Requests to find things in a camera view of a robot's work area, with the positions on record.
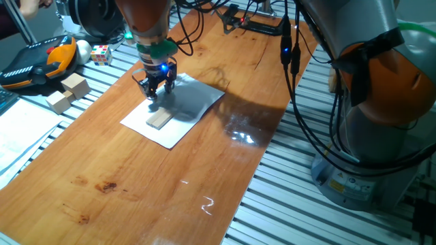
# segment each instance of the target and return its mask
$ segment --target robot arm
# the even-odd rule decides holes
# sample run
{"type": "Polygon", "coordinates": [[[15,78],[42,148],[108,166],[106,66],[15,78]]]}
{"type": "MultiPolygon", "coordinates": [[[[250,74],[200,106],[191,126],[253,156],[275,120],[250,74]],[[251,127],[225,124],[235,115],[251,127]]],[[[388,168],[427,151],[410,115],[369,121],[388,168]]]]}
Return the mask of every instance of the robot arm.
{"type": "Polygon", "coordinates": [[[352,105],[368,119],[399,126],[431,109],[436,72],[429,64],[436,63],[436,46],[431,44],[436,40],[428,33],[400,28],[392,0],[297,2],[322,33],[324,49],[331,50],[352,105]]]}
{"type": "Polygon", "coordinates": [[[157,86],[166,81],[165,89],[174,86],[176,64],[168,59],[177,53],[177,46],[167,40],[171,0],[116,0],[137,43],[146,80],[139,82],[144,94],[156,98],[157,86]]]}

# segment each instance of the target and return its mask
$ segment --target wire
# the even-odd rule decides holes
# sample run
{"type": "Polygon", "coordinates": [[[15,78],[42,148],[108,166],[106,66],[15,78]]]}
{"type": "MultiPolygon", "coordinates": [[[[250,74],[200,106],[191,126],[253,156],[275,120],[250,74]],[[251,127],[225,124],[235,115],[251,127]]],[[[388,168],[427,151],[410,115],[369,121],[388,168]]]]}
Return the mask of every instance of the wire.
{"type": "MultiPolygon", "coordinates": [[[[200,23],[202,25],[202,28],[200,29],[200,34],[198,34],[198,36],[194,40],[192,40],[191,43],[194,43],[194,42],[198,41],[199,38],[203,35],[203,31],[204,31],[204,14],[202,12],[198,12],[198,24],[197,24],[197,28],[191,34],[188,35],[189,37],[191,37],[191,35],[193,35],[198,30],[198,27],[200,26],[200,23]]],[[[187,44],[189,44],[188,42],[184,43],[183,41],[185,41],[185,40],[186,40],[186,37],[184,37],[181,41],[178,41],[177,44],[178,45],[187,45],[187,44]]]]}
{"type": "Polygon", "coordinates": [[[400,128],[400,127],[396,127],[396,126],[394,126],[394,128],[395,129],[399,129],[399,130],[403,130],[403,131],[409,131],[409,130],[412,130],[412,129],[414,129],[416,127],[416,125],[418,124],[418,120],[419,119],[416,119],[415,124],[412,127],[410,127],[410,128],[404,129],[404,128],[400,128]]]}
{"type": "Polygon", "coordinates": [[[256,10],[254,10],[253,15],[251,16],[252,18],[258,13],[258,10],[259,10],[259,3],[256,3],[256,10]]]}
{"type": "Polygon", "coordinates": [[[353,150],[352,150],[352,147],[350,146],[350,144],[349,144],[349,137],[348,137],[348,122],[347,122],[347,99],[348,99],[348,95],[349,95],[349,92],[348,91],[346,91],[346,93],[347,93],[347,96],[345,96],[345,103],[344,103],[344,106],[343,106],[343,113],[344,113],[344,123],[345,123],[345,139],[347,139],[347,145],[348,145],[348,151],[349,151],[349,153],[353,156],[353,157],[356,157],[356,155],[353,153],[353,150]]]}
{"type": "Polygon", "coordinates": [[[342,112],[342,105],[343,105],[343,90],[341,87],[341,74],[339,73],[339,70],[336,69],[336,79],[337,79],[337,93],[339,94],[338,97],[338,114],[337,114],[337,121],[336,121],[336,134],[338,135],[337,139],[339,142],[339,146],[341,147],[341,149],[349,154],[347,148],[343,145],[342,143],[342,138],[341,138],[341,112],[342,112]]]}
{"type": "Polygon", "coordinates": [[[341,149],[339,149],[338,145],[336,144],[336,141],[334,140],[333,137],[333,118],[334,118],[334,111],[336,109],[336,104],[338,102],[338,94],[336,94],[334,96],[334,102],[333,102],[333,106],[332,106],[332,113],[330,113],[330,122],[328,124],[328,134],[330,135],[330,140],[333,143],[333,146],[336,148],[336,150],[340,151],[341,149]]]}
{"type": "Polygon", "coordinates": [[[194,2],[188,2],[186,0],[175,0],[176,4],[182,8],[188,9],[188,10],[197,10],[202,13],[209,13],[213,10],[216,10],[220,7],[223,7],[226,3],[228,3],[230,0],[217,0],[212,7],[210,8],[204,8],[206,4],[212,4],[211,0],[195,0],[194,2]]]}
{"type": "MultiPolygon", "coordinates": [[[[197,27],[196,27],[196,29],[195,30],[193,30],[192,32],[191,32],[191,34],[189,34],[188,35],[188,37],[191,37],[195,32],[197,32],[198,31],[198,28],[200,28],[200,23],[201,23],[201,15],[202,15],[202,13],[200,12],[200,11],[197,11],[197,13],[198,13],[198,22],[197,22],[197,27]]],[[[180,40],[180,41],[178,41],[177,43],[179,43],[179,44],[181,44],[183,41],[185,41],[186,40],[186,37],[184,37],[182,40],[180,40]]]]}
{"type": "Polygon", "coordinates": [[[287,0],[285,0],[285,16],[287,16],[287,0]]]}
{"type": "Polygon", "coordinates": [[[176,58],[174,58],[173,56],[171,56],[170,59],[172,59],[172,60],[177,64],[177,60],[176,60],[176,58]]]}
{"type": "Polygon", "coordinates": [[[274,5],[276,3],[280,3],[280,2],[285,2],[284,0],[279,0],[279,1],[273,1],[272,3],[270,3],[270,5],[274,5]]]}
{"type": "Polygon", "coordinates": [[[186,40],[188,41],[189,48],[191,49],[191,52],[190,52],[190,53],[186,52],[184,49],[182,49],[182,48],[180,47],[180,45],[177,44],[177,42],[176,42],[176,45],[177,45],[178,49],[179,49],[183,54],[186,54],[187,56],[192,56],[192,55],[193,55],[193,47],[192,47],[192,43],[191,43],[191,40],[189,39],[189,35],[188,35],[188,33],[186,32],[185,25],[183,24],[182,16],[181,16],[181,14],[180,14],[180,6],[179,6],[179,5],[177,5],[177,16],[178,16],[178,20],[180,21],[180,25],[182,26],[183,33],[185,34],[186,40]]]}
{"type": "MultiPolygon", "coordinates": [[[[299,13],[298,11],[298,6],[299,3],[296,2],[296,12],[297,14],[299,13]]],[[[298,35],[299,35],[299,30],[298,30],[298,24],[299,24],[299,14],[296,16],[296,24],[297,24],[297,34],[296,34],[296,39],[298,40],[298,35]]],[[[404,169],[407,169],[409,167],[415,166],[417,164],[419,164],[420,162],[422,162],[423,160],[425,160],[426,158],[428,158],[430,156],[430,154],[433,154],[436,151],[436,144],[432,144],[424,149],[422,149],[419,152],[414,152],[411,153],[407,156],[401,157],[395,161],[389,161],[389,162],[385,162],[385,163],[371,163],[371,162],[359,162],[359,163],[355,163],[353,161],[349,161],[347,159],[344,159],[343,157],[339,156],[337,153],[331,151],[331,149],[329,147],[327,147],[323,142],[320,141],[320,139],[312,132],[312,130],[310,130],[310,128],[307,126],[306,122],[304,121],[304,119],[302,118],[302,116],[300,115],[300,112],[298,111],[297,108],[297,102],[296,102],[296,98],[295,98],[295,88],[296,88],[296,75],[299,72],[299,61],[300,61],[300,49],[298,46],[298,42],[296,43],[294,50],[293,50],[293,59],[292,59],[292,84],[293,87],[291,88],[290,86],[290,79],[289,76],[287,74],[287,65],[283,66],[283,69],[285,71],[285,77],[286,77],[286,82],[287,82],[287,86],[288,86],[288,90],[291,96],[291,99],[293,101],[292,105],[294,106],[294,114],[296,116],[296,120],[300,126],[300,128],[302,129],[303,133],[306,135],[307,139],[310,141],[310,143],[312,144],[312,146],[314,147],[314,149],[316,149],[316,151],[318,153],[320,153],[327,162],[329,162],[331,165],[335,166],[337,169],[340,169],[341,171],[344,171],[345,173],[349,173],[349,174],[353,174],[355,176],[362,176],[362,177],[377,177],[377,176],[385,176],[388,174],[393,174],[395,172],[399,172],[402,171],[404,169]],[[327,152],[329,152],[331,155],[335,156],[336,158],[338,158],[339,160],[343,161],[344,163],[347,163],[348,165],[352,165],[354,167],[358,167],[360,169],[372,169],[372,170],[376,170],[376,171],[380,171],[380,170],[389,170],[389,171],[383,171],[381,173],[377,173],[377,174],[359,174],[359,173],[355,173],[349,170],[345,170],[343,168],[341,168],[340,166],[338,166],[337,164],[333,163],[319,148],[318,146],[313,142],[312,138],[322,147],[324,148],[324,150],[327,150],[327,152]]]]}
{"type": "Polygon", "coordinates": [[[253,3],[254,3],[254,1],[252,1],[252,0],[249,0],[249,1],[248,1],[247,8],[245,9],[244,15],[243,15],[243,17],[242,17],[243,20],[244,20],[245,17],[247,16],[248,9],[251,7],[251,4],[253,4],[253,3]]]}
{"type": "Polygon", "coordinates": [[[313,58],[316,62],[321,63],[321,64],[330,64],[330,63],[332,63],[331,61],[321,62],[321,61],[319,61],[317,58],[315,58],[315,57],[313,56],[312,52],[311,52],[311,49],[309,48],[309,45],[308,45],[307,42],[306,42],[306,39],[305,39],[304,35],[301,33],[301,31],[300,31],[299,28],[298,28],[298,32],[300,33],[300,35],[301,35],[303,41],[305,41],[307,51],[309,51],[309,54],[311,54],[312,58],[313,58]]]}
{"type": "Polygon", "coordinates": [[[325,160],[327,161],[327,162],[329,162],[329,164],[331,164],[333,167],[335,167],[335,168],[337,168],[338,170],[341,170],[342,172],[344,172],[344,173],[346,173],[346,174],[351,174],[351,175],[354,175],[354,176],[359,176],[359,177],[379,177],[379,176],[386,176],[386,175],[389,175],[389,174],[393,174],[393,173],[397,173],[397,172],[399,172],[399,171],[402,171],[402,170],[404,170],[404,169],[407,169],[407,168],[409,168],[409,167],[412,167],[413,165],[416,165],[416,164],[419,164],[420,162],[418,162],[418,163],[414,163],[413,165],[405,165],[405,166],[402,166],[402,167],[398,167],[398,168],[396,168],[396,169],[394,169],[394,170],[390,170],[390,171],[384,171],[384,172],[382,172],[382,173],[377,173],[377,174],[359,174],[359,173],[356,173],[356,172],[353,172],[353,171],[349,171],[349,170],[346,170],[346,169],[344,169],[344,168],[342,168],[341,166],[339,166],[339,165],[337,165],[336,163],[334,163],[331,159],[329,159],[317,146],[316,146],[316,144],[315,144],[315,142],[313,142],[313,140],[311,139],[311,137],[307,134],[307,132],[306,132],[306,129],[305,129],[305,127],[302,125],[303,124],[303,122],[304,122],[304,120],[300,117],[300,112],[298,111],[298,108],[296,107],[296,96],[295,96],[295,93],[293,93],[292,91],[295,91],[295,83],[296,83],[296,76],[292,76],[292,88],[291,88],[291,86],[290,86],[290,79],[289,79],[289,76],[288,76],[288,74],[287,74],[287,69],[286,69],[286,67],[285,67],[285,69],[284,69],[284,71],[285,71],[285,78],[286,78],[286,83],[287,83],[287,87],[288,87],[288,90],[289,90],[289,92],[290,92],[290,96],[291,96],[291,98],[292,98],[292,101],[293,101],[293,103],[292,103],[292,105],[294,106],[294,112],[295,112],[295,115],[296,115],[296,119],[297,119],[297,123],[300,125],[300,128],[302,129],[302,132],[304,133],[304,135],[306,135],[306,138],[309,140],[309,142],[311,143],[311,145],[314,147],[314,149],[321,155],[321,156],[323,156],[324,158],[325,158],[325,160]]]}

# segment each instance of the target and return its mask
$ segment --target white ball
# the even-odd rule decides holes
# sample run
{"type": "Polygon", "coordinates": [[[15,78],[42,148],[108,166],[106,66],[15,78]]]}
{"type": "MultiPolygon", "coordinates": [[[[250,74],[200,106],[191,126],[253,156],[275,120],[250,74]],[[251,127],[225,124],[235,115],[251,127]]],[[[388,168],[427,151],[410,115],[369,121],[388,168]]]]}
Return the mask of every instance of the white ball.
{"type": "Polygon", "coordinates": [[[77,47],[79,49],[79,57],[78,57],[78,64],[84,65],[88,63],[89,58],[91,58],[91,51],[93,48],[89,43],[85,40],[79,40],[77,41],[77,47]]]}

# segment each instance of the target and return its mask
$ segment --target wood grain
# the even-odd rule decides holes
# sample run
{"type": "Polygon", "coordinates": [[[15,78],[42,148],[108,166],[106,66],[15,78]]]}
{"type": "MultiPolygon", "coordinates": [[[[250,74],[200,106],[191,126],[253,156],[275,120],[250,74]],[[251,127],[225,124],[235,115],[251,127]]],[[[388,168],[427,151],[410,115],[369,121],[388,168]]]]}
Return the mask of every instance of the wood grain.
{"type": "MultiPolygon", "coordinates": [[[[0,191],[1,232],[21,244],[221,242],[290,98],[280,37],[224,35],[218,17],[204,17],[195,54],[176,56],[178,72],[223,98],[167,150],[120,124],[144,100],[131,79],[137,63],[0,191]]],[[[185,17],[188,31],[196,21],[185,17]]],[[[180,25],[170,36],[182,38],[180,25]]],[[[302,46],[301,73],[309,58],[302,46]]]]}
{"type": "Polygon", "coordinates": [[[173,117],[173,113],[165,108],[160,108],[147,121],[146,124],[157,130],[161,130],[163,126],[173,117]]]}

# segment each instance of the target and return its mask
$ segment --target blue led light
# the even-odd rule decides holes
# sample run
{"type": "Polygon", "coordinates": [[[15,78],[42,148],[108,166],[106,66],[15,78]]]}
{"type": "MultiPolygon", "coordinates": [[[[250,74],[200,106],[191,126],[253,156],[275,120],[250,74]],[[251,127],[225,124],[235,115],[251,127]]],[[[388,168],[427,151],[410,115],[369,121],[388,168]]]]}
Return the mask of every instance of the blue led light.
{"type": "Polygon", "coordinates": [[[167,71],[168,70],[168,66],[165,65],[165,64],[162,64],[161,65],[161,69],[162,69],[162,71],[167,71]]]}

